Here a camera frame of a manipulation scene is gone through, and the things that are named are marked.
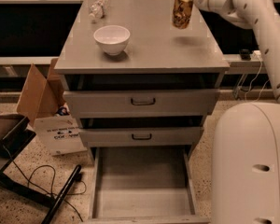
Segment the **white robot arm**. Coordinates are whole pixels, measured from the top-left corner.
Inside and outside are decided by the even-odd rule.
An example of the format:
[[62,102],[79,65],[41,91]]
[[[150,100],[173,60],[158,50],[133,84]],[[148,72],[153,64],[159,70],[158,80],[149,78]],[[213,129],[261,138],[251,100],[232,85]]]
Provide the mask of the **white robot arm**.
[[280,15],[273,0],[182,0],[253,31],[274,102],[220,118],[212,153],[211,224],[280,224]]

